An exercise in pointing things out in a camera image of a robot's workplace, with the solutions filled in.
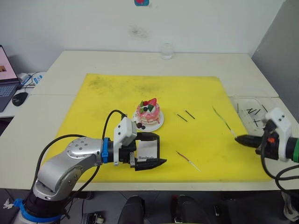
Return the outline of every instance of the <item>black shoe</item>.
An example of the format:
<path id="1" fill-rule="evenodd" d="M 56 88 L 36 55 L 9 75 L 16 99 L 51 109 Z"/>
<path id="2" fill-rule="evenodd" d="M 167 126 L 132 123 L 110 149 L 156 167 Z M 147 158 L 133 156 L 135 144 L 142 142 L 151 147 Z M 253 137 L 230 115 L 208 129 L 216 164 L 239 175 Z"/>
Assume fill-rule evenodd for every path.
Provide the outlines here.
<path id="1" fill-rule="evenodd" d="M 123 207 L 118 224 L 143 224 L 144 214 L 144 200 L 139 196 L 132 196 Z"/>

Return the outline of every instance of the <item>white wall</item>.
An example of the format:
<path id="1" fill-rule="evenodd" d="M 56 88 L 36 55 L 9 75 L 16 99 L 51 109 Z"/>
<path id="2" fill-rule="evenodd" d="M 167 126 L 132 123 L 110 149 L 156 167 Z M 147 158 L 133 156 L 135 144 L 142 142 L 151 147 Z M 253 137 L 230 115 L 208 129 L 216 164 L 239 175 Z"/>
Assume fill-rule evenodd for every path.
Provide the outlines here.
<path id="1" fill-rule="evenodd" d="M 17 71 L 45 71 L 64 49 L 253 54 L 283 0 L 0 0 L 0 44 Z"/>

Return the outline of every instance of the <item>robotic arm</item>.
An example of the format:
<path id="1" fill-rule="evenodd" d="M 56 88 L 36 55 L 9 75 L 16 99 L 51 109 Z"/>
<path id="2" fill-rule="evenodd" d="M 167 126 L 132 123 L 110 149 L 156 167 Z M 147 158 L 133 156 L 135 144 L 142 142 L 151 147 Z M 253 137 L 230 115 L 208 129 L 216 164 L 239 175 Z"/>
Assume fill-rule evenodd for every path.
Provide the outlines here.
<path id="1" fill-rule="evenodd" d="M 262 137 L 238 136 L 235 140 L 242 145 L 256 148 L 256 154 L 273 160 L 299 162 L 299 139 L 291 137 L 290 121 L 279 108 L 266 114 L 266 126 Z"/>
<path id="2" fill-rule="evenodd" d="M 135 140 L 157 141 L 157 158 L 138 162 L 134 157 Z M 159 158 L 160 140 L 154 133 L 137 133 L 136 124 L 123 117 L 114 130 L 114 141 L 109 138 L 92 139 L 80 137 L 68 144 L 66 149 L 48 160 L 40 168 L 37 180 L 26 200 L 17 199 L 20 208 L 14 224 L 44 223 L 60 220 L 68 196 L 80 176 L 89 168 L 103 163 L 129 163 L 135 171 L 151 169 L 166 160 Z"/>

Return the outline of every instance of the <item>laptop keyboard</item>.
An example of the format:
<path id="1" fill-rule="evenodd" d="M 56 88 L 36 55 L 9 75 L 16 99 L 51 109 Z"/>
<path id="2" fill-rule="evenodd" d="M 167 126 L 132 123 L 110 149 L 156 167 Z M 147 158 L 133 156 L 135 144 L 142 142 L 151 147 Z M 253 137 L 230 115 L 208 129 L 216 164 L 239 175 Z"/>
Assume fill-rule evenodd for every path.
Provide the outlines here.
<path id="1" fill-rule="evenodd" d="M 8 97 L 14 90 L 15 85 L 0 86 L 0 97 Z"/>

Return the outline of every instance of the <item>white plate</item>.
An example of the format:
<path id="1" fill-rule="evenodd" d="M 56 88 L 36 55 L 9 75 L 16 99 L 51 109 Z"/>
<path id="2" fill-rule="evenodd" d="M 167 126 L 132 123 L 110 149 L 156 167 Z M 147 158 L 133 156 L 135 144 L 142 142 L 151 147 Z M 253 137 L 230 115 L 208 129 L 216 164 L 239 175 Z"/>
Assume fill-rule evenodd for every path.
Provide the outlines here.
<path id="1" fill-rule="evenodd" d="M 140 122 L 138 120 L 136 111 L 133 114 L 132 121 L 136 121 L 136 123 Z M 160 124 L 157 123 L 155 125 L 149 125 L 149 126 L 146 126 L 143 124 L 145 126 L 145 129 L 137 128 L 137 130 L 139 130 L 141 132 L 153 132 L 153 131 L 159 129 L 163 123 L 164 123 L 164 114 L 162 113 L 162 111 L 160 111 Z"/>

